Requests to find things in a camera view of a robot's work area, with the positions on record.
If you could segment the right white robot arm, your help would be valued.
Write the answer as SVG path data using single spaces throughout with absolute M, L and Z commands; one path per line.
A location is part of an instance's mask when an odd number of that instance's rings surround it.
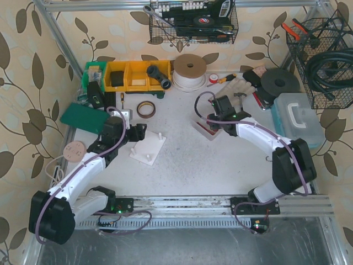
M 301 138 L 291 140 L 259 124 L 241 110 L 237 112 L 227 96 L 210 100 L 214 113 L 207 116 L 212 129 L 243 138 L 272 159 L 271 178 L 248 193 L 248 201 L 264 205 L 284 195 L 309 195 L 308 183 L 317 176 L 308 144 Z

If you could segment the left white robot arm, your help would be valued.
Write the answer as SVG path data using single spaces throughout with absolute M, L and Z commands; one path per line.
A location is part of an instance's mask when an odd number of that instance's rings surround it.
M 111 189 L 97 186 L 84 198 L 79 196 L 118 155 L 119 148 L 128 142 L 144 140 L 146 129 L 146 124 L 130 125 L 123 116 L 109 117 L 78 165 L 47 192 L 38 191 L 33 195 L 29 231 L 38 243 L 66 243 L 76 224 L 93 214 L 123 216 L 129 213 L 119 209 L 116 193 Z

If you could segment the green storage bin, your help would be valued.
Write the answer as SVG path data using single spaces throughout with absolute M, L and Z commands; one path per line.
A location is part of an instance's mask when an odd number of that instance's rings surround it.
M 104 92 L 103 77 L 107 62 L 87 62 L 81 79 L 83 91 L 87 91 L 87 86 L 91 82 L 97 82 L 101 91 Z

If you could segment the green plastic case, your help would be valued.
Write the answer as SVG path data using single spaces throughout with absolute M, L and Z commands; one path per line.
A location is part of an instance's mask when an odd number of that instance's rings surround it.
M 110 115 L 102 110 L 71 103 L 60 117 L 60 122 L 76 129 L 100 134 Z

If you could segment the grey pipe fitting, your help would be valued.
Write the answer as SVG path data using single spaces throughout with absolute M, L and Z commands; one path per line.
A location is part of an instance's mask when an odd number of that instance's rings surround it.
M 171 87 L 172 83 L 170 79 L 162 73 L 156 65 L 150 65 L 146 73 L 150 78 L 158 81 L 163 90 L 167 90 Z

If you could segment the brown tape roll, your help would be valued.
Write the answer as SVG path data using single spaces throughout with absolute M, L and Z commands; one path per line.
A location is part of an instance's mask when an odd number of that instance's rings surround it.
M 142 119 L 149 119 L 156 113 L 156 106 L 151 101 L 140 102 L 136 108 L 137 115 Z

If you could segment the black disc spool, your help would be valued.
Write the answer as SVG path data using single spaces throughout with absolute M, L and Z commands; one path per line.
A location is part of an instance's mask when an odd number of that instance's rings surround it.
M 300 83 L 297 77 L 281 68 L 272 68 L 265 71 L 260 78 L 261 87 L 264 91 L 266 100 L 273 103 L 282 93 L 300 92 Z

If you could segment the yellow storage bin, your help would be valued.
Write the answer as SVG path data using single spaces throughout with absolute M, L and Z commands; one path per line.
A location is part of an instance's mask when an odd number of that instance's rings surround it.
M 150 91 L 165 91 L 172 85 L 170 61 L 150 61 L 146 74 Z
M 106 92 L 126 92 L 125 72 L 127 61 L 110 61 L 106 64 L 104 74 L 104 90 Z
M 148 61 L 128 61 L 124 72 L 124 84 L 127 92 L 148 91 Z

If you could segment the teal clear toolbox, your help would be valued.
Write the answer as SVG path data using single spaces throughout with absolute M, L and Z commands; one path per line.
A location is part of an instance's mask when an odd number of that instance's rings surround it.
M 282 93 L 271 107 L 276 133 L 295 140 L 303 139 L 310 149 L 325 140 L 323 129 L 305 93 Z

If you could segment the chrome wrench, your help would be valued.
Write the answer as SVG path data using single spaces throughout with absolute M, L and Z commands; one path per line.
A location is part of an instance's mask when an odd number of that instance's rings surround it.
M 171 28 L 175 28 L 175 25 L 174 25 L 174 24 L 172 24 L 172 23 L 166 21 L 166 20 L 163 19 L 161 16 L 159 16 L 150 6 L 144 6 L 144 7 L 143 7 L 143 11 L 144 11 L 146 14 L 148 14 L 148 15 L 150 15 L 150 16 L 156 18 L 157 20 L 161 21 L 162 23 L 166 24 L 167 26 L 169 26 L 169 27 L 171 27 Z

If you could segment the green clamp tool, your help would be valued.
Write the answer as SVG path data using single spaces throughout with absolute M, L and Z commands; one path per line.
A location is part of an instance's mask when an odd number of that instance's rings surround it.
M 150 94 L 156 96 L 158 99 L 163 99 L 165 91 L 126 91 L 126 94 Z

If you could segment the orange handled pliers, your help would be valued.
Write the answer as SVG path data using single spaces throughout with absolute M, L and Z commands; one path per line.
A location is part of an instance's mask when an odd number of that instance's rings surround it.
M 302 35 L 308 34 L 308 29 L 297 19 L 293 18 L 292 24 L 293 27 L 290 27 L 286 23 L 282 23 L 281 27 L 289 36 L 292 36 L 295 41 L 300 41 Z

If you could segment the white peg base plate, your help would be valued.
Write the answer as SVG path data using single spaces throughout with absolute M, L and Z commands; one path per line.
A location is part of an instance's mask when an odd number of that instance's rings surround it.
M 161 132 L 154 133 L 149 130 L 145 133 L 145 138 L 136 143 L 131 149 L 130 158 L 152 166 L 161 151 L 166 137 Z

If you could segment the black battery charger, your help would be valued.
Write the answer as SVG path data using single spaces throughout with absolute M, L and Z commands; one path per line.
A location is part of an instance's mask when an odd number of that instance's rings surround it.
M 89 82 L 87 85 L 88 102 L 94 109 L 104 107 L 104 95 L 97 81 Z

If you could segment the large red spring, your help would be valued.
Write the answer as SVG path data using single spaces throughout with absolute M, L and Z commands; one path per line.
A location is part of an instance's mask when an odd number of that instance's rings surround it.
M 203 126 L 202 124 L 198 123 L 205 131 L 207 131 L 210 135 L 215 135 L 216 133 L 213 130 L 208 129 L 207 127 Z

